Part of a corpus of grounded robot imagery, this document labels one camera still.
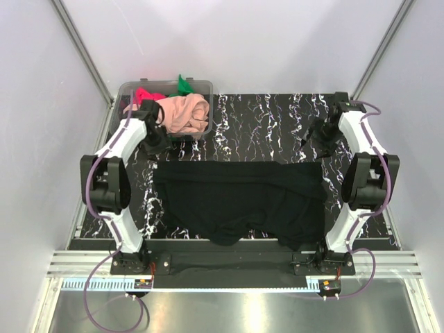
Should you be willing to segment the black t shirt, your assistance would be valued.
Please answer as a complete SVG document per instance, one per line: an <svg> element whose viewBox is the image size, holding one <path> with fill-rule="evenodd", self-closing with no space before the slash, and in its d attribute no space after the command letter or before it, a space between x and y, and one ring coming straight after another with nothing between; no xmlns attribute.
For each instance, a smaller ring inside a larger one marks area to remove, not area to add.
<svg viewBox="0 0 444 333"><path fill-rule="evenodd" d="M153 184L164 223L232 246L250 230L298 250L325 231L323 170L318 162L159 162Z"/></svg>

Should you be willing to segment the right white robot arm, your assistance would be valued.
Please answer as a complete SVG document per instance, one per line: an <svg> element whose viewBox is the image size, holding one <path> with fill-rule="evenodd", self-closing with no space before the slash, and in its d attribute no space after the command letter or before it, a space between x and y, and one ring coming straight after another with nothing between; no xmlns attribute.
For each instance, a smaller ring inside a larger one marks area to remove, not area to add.
<svg viewBox="0 0 444 333"><path fill-rule="evenodd" d="M316 142L325 157L345 139L353 157L341 186L340 214L316 252L303 262L293 262L296 275L354 274L352 245L359 230L370 217L381 214L392 197L400 159L378 142L368 119L381 111L368 112L368 107L346 92L336 92L327 118L317 118L302 138L302 144Z"/></svg>

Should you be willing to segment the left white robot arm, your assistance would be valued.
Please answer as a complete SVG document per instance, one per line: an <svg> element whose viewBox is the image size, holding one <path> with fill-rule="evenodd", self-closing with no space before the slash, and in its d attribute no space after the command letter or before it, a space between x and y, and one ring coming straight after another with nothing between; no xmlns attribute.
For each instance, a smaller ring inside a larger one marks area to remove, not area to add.
<svg viewBox="0 0 444 333"><path fill-rule="evenodd" d="M93 155L80 159L82 200L89 213L103 219L116 242L112 254L113 274L141 275L153 267L143 236L130 213L131 185L126 171L130 156L139 146L149 155L157 155L171 147L165 116L157 101L131 103L115 133Z"/></svg>

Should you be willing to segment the pink t shirt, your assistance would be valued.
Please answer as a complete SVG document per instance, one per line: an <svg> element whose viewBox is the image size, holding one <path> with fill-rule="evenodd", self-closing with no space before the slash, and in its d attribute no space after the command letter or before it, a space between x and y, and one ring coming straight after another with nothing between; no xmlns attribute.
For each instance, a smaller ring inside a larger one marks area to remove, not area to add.
<svg viewBox="0 0 444 333"><path fill-rule="evenodd" d="M121 119L132 110L142 110L142 106L159 106L156 124L164 126L168 134L198 135L204 133L209 125L210 104L203 95L189 94L187 96L166 97L158 101L144 100L141 105L128 105L123 109Z"/></svg>

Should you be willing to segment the clear plastic bin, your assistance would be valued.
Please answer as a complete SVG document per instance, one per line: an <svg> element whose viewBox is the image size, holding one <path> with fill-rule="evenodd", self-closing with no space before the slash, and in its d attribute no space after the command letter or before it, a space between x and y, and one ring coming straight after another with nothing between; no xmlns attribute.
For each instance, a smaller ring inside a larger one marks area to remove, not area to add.
<svg viewBox="0 0 444 333"><path fill-rule="evenodd" d="M124 83L118 91L109 133L112 135L129 111L143 102L162 107L156 122L174 137L202 139L212 130L213 85L208 80L140 80Z"/></svg>

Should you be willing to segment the red t shirt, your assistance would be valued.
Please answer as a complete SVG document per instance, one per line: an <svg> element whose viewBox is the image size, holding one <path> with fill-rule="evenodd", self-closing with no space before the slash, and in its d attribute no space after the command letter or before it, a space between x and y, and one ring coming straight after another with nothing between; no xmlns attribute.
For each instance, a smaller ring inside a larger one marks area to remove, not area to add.
<svg viewBox="0 0 444 333"><path fill-rule="evenodd" d="M165 96L161 93L157 93L157 92L151 93L142 87L138 87L135 90L135 97L136 97L137 103L139 105L141 105L142 101L144 101L144 100L158 101L161 99L165 99L167 96Z"/></svg>

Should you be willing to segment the green t shirt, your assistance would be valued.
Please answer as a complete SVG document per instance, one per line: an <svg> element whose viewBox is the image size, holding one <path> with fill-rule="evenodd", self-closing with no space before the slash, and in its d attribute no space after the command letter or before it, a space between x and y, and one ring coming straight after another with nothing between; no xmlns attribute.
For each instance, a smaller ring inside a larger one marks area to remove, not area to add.
<svg viewBox="0 0 444 333"><path fill-rule="evenodd" d="M194 94L195 91L192 86L185 80L181 75L178 76L177 92L175 94L170 94L169 97L175 96L187 96L189 94Z"/></svg>

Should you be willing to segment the black marble pattern mat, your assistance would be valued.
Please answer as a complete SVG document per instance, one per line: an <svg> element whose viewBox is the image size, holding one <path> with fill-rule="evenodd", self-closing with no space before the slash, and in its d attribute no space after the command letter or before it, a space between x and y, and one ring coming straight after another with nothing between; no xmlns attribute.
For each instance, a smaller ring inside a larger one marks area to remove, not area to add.
<svg viewBox="0 0 444 333"><path fill-rule="evenodd" d="M311 122L329 111L327 94L215 94L213 125L203 140L179 142L163 154L147 155L137 147L126 168L131 183L130 211L146 239L201 239L188 229L167 226L162 201L153 187L153 170L164 161L276 161L281 164L319 161L322 163L325 201L325 232L329 231L343 206L341 183L352 160L342 139L332 157L318 160L313 144L300 147L301 137ZM74 233L77 239L112 239L106 223L86 210Z"/></svg>

